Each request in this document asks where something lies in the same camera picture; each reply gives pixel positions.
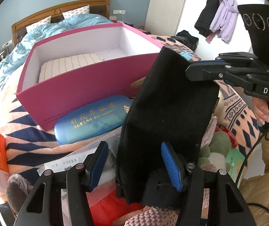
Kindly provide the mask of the right hand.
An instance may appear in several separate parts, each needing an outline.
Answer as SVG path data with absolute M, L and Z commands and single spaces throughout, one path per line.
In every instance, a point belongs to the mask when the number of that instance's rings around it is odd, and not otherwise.
M 252 108 L 260 124 L 264 125 L 266 122 L 269 123 L 269 104 L 265 100 L 252 97 Z

